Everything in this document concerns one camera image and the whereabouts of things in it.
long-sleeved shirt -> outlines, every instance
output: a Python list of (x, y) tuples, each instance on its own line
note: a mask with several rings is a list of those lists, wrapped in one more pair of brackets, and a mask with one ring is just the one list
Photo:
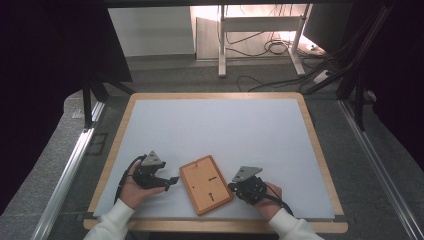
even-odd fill
[[(127, 222), (133, 213), (133, 209), (118, 199), (115, 206), (108, 213), (100, 217), (100, 223), (94, 226), (84, 239), (125, 239), (128, 231)], [(304, 219), (296, 219), (284, 209), (278, 211), (269, 221), (269, 224), (278, 233), (281, 240), (322, 239), (316, 235)]]

gray carpet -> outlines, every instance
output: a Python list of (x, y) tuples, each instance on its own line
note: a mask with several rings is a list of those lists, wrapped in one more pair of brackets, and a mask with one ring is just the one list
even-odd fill
[[(214, 63), (167, 62), (160, 60), (149, 69), (129, 59), (138, 92), (238, 92), (258, 85), (242, 75), (255, 77), (263, 83), (294, 78), (294, 68), (287, 64), (255, 65), (242, 62), (228, 67), (228, 76), (221, 79)], [(298, 85), (284, 88), (266, 87), (260, 91), (294, 91)], [(82, 239), (87, 230), (81, 216), (88, 208), (104, 162), (121, 121), (129, 96), (107, 86), (112, 97), (106, 102), (93, 140), (87, 150), (69, 194), (50, 233), (49, 239)], [(320, 144), (332, 174), (343, 210), (349, 222), (346, 234), (322, 234), (326, 239), (408, 239), (393, 207), (344, 117), (334, 91), (337, 83), (305, 96)], [(0, 218), (1, 239), (29, 239), (50, 195), (69, 159), (82, 131), (82, 118), (72, 118), (81, 108), (81, 94), (65, 102), (65, 114), (34, 171), (27, 178), (6, 212)], [(379, 122), (371, 106), (364, 109), (366, 133), (384, 161), (390, 175), (409, 203), (417, 219), (424, 222), (424, 174), (390, 132)], [(139, 233), (129, 234), (134, 239)], [(139, 239), (275, 239), (275, 235), (144, 233)]]

black clamp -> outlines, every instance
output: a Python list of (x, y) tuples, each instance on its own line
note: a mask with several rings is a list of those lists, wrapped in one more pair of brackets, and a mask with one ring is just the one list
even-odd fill
[(260, 177), (255, 175), (262, 172), (262, 168), (242, 166), (233, 178), (233, 182), (228, 184), (228, 188), (236, 194), (236, 196), (252, 205), (255, 205), (263, 198), (267, 198), (276, 202), (293, 216), (293, 211), (278, 196), (274, 197), (266, 194), (268, 185), (262, 181)]
[(121, 189), (125, 184), (125, 180), (128, 177), (128, 172), (131, 166), (141, 160), (140, 164), (137, 166), (137, 169), (134, 171), (132, 178), (137, 183), (137, 185), (143, 189), (151, 189), (156, 187), (165, 187), (165, 191), (168, 191), (171, 185), (174, 185), (178, 182), (180, 177), (171, 177), (168, 179), (158, 178), (155, 176), (155, 173), (165, 167), (166, 162), (160, 160), (154, 151), (151, 151), (149, 155), (144, 154), (139, 156), (130, 164), (128, 169), (122, 175), (121, 181), (119, 182), (118, 189), (116, 191), (115, 202), (121, 194)]

